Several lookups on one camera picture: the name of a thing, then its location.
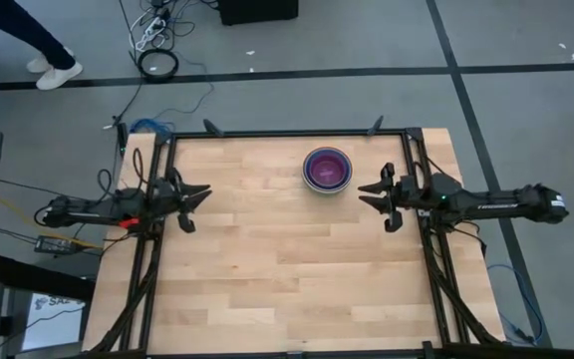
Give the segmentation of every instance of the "black floor line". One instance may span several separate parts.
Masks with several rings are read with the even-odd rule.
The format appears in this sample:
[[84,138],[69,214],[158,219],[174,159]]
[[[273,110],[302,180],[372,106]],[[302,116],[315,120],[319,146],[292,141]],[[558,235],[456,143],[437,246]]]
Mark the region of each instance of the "black floor line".
[[[538,72],[574,71],[572,64],[531,64],[531,65],[493,65],[462,66],[461,74],[512,74]],[[193,84],[206,82],[234,82],[259,80],[320,79],[362,76],[408,76],[408,75],[449,75],[450,67],[385,67],[352,68],[330,70],[272,71],[259,73],[213,74],[213,75],[176,75],[166,84]],[[67,82],[62,89],[95,88],[110,86],[137,86],[141,78],[85,79]],[[35,90],[34,82],[0,83],[0,91]]]
[[[479,163],[481,164],[482,173],[486,179],[486,184],[488,185],[489,190],[500,190],[497,174],[493,168],[493,164],[488,153],[488,148],[484,142],[484,137],[479,127],[479,123],[477,122],[475,112],[473,111],[473,105],[470,102],[468,92],[466,91],[466,86],[464,85],[461,68],[457,65],[457,61],[455,60],[455,55],[453,54],[453,49],[450,46],[450,41],[448,39],[448,35],[446,35],[446,29],[444,28],[441,16],[437,10],[435,0],[427,0],[427,6],[429,7],[430,16],[433,20],[433,24],[435,25],[435,30],[437,31],[439,44],[441,45],[442,51],[444,52],[446,64],[450,70],[453,85],[455,86],[455,91],[457,92],[457,97],[459,98],[459,103],[461,104],[464,118],[466,119],[466,124],[468,125],[468,130],[470,131],[470,135],[473,140],[473,145],[477,151],[477,157],[479,159]],[[530,275],[526,269],[526,262],[524,261],[524,256],[522,254],[521,248],[519,247],[517,236],[515,235],[513,223],[510,221],[510,219],[501,219],[499,221],[499,227],[502,231],[502,235],[504,236],[504,242],[506,242],[508,256],[510,257],[513,268],[520,272],[524,278],[523,289],[525,293],[523,294],[531,298],[535,310],[541,314],[539,303],[533,289],[533,283],[531,282]],[[528,303],[526,299],[523,300],[524,306],[527,308],[526,312],[528,313],[528,319],[530,321],[533,333],[537,334],[538,330],[542,331],[538,346],[548,348],[552,347],[552,342],[550,340],[550,336],[548,335],[548,330],[546,330],[546,324],[543,318],[540,328],[537,316],[531,310],[528,310]]]

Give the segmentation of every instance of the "bowl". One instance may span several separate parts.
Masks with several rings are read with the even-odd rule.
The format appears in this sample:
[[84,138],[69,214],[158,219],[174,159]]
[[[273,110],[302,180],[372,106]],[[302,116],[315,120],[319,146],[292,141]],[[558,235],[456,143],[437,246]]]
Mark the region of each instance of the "bowl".
[[349,157],[334,148],[320,148],[312,151],[303,163],[303,179],[312,190],[333,194],[345,189],[352,176]]

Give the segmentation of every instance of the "yellow wire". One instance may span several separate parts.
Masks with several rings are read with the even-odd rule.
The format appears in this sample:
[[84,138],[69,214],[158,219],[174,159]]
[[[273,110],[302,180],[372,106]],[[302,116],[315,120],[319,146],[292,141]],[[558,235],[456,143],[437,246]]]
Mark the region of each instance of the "yellow wire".
[[0,203],[7,206],[8,208],[10,208],[12,211],[15,212],[15,214],[17,214],[23,221],[25,221],[26,223],[36,226],[39,229],[39,232],[43,235],[48,235],[51,237],[55,237],[55,238],[59,238],[59,239],[63,239],[63,240],[67,240],[67,241],[71,241],[73,243],[76,243],[78,245],[82,245],[84,247],[88,247],[88,248],[98,248],[98,249],[103,249],[101,246],[96,245],[96,244],[92,244],[92,243],[88,243],[86,241],[82,241],[82,240],[78,240],[78,239],[74,239],[74,238],[70,238],[68,236],[65,235],[61,235],[59,233],[53,233],[47,230],[44,230],[44,228],[35,223],[35,221],[33,219],[31,219],[29,216],[27,216],[23,210],[19,209],[19,207],[17,207],[16,205],[14,205],[13,203],[9,202],[8,200],[0,197]]

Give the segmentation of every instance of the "blue cable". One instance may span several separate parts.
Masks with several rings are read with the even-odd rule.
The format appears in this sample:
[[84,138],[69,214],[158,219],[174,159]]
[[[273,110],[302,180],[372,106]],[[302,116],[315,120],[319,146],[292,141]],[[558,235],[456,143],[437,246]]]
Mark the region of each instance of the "blue cable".
[[[535,306],[533,305],[533,302],[531,301],[530,297],[528,297],[528,295],[526,295],[526,291],[524,290],[524,278],[522,277],[521,273],[519,273],[517,270],[515,270],[515,268],[513,268],[512,266],[507,265],[507,264],[489,265],[486,267],[486,270],[490,270],[493,268],[505,268],[505,269],[509,269],[510,271],[515,273],[515,277],[517,278],[517,285],[519,286],[519,291],[521,292],[522,296],[526,300],[526,303],[528,304],[528,307],[530,308],[530,310],[532,310],[532,312],[537,317],[537,322],[539,323],[539,334],[537,334],[537,336],[533,339],[533,343],[532,343],[534,345],[537,345],[539,343],[539,340],[542,338],[542,335],[544,335],[544,320],[542,319],[539,312],[535,309]],[[521,330],[517,325],[513,324],[510,320],[508,320],[508,318],[506,318],[506,316],[504,316],[500,311],[498,311],[498,312],[499,312],[500,318],[502,320],[504,320],[506,323],[508,323],[508,325],[510,325],[513,332]]]
[[152,119],[136,120],[130,125],[131,134],[138,133],[143,129],[147,130],[148,132],[165,135],[173,133],[175,131],[175,125],[171,122],[160,122]]

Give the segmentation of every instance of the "black metal frame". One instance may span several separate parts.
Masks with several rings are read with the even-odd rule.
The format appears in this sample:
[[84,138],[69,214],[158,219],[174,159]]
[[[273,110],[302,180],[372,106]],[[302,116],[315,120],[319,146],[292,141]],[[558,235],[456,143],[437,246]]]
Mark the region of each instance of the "black metal frame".
[[[164,175],[169,178],[172,174],[174,158],[176,153],[176,142],[179,140],[188,139],[218,139],[218,138],[276,138],[276,137],[337,137],[337,136],[365,136],[366,130],[310,130],[310,131],[248,131],[248,132],[227,132],[226,134],[212,134],[212,133],[176,133],[171,136],[157,135],[154,145],[154,152],[152,155],[152,162],[149,171],[148,183],[152,183],[158,176],[157,170],[159,167],[159,159],[162,153],[163,143],[168,143],[167,158],[165,163]],[[419,163],[422,168],[422,175],[424,181],[431,180],[431,167],[427,157],[427,149],[423,137],[422,129],[407,128],[407,129],[382,129],[378,130],[375,136],[400,136],[403,145],[403,152],[406,161],[406,170],[408,174],[414,175],[418,181],[418,173],[414,161],[412,145],[415,145],[419,154]],[[151,195],[152,188],[150,185],[147,188],[148,196]],[[434,357],[457,357],[457,358],[573,358],[574,350],[559,350],[559,349],[540,349],[540,348],[520,348],[513,347],[509,344],[500,345],[499,341],[491,336],[478,336],[480,344],[470,344],[468,337],[467,325],[465,322],[476,322],[473,314],[468,310],[466,305],[461,301],[457,291],[457,281],[453,269],[453,263],[450,257],[448,243],[443,231],[437,232],[437,243],[441,253],[442,264],[444,271],[440,270],[437,266],[435,256],[433,254],[433,244],[431,241],[431,227],[429,219],[423,213],[417,212],[418,227],[421,234],[423,244],[425,261],[427,265],[428,277],[430,281],[430,291],[432,297],[433,308],[435,311],[435,321],[441,341],[441,349],[433,349],[430,342],[423,342],[422,349],[395,349],[395,350],[364,350],[364,351],[333,351],[333,352],[288,352],[288,353],[224,353],[224,354],[178,354],[178,355],[146,355],[147,344],[149,340],[149,333],[151,327],[151,316],[153,311],[153,302],[155,296],[155,282],[158,274],[158,264],[160,259],[162,239],[163,239],[163,221],[154,226],[153,233],[149,233],[147,237],[144,235],[138,239],[137,250],[134,258],[134,266],[130,280],[129,295],[127,307],[122,312],[115,326],[120,325],[121,322],[128,322],[121,332],[119,352],[107,353],[115,344],[113,342],[102,343],[104,349],[101,352],[91,352],[84,354],[86,358],[101,358],[103,355],[108,356],[112,354],[113,357],[118,358],[434,358]],[[141,280],[141,273],[144,261],[145,242],[153,240],[153,247],[151,251],[150,265],[143,280]],[[140,301],[138,294],[143,294],[140,289],[146,289],[144,294],[145,303],[143,308],[143,321],[141,324],[141,332],[139,336],[139,347],[137,349],[130,348],[132,338],[132,316]],[[452,303],[453,314],[455,318],[455,325],[457,327],[458,342],[451,339],[448,331],[448,323],[444,312],[442,301],[442,293],[446,294]],[[477,329],[477,332],[488,334],[483,329],[481,324],[475,323],[471,330]]]

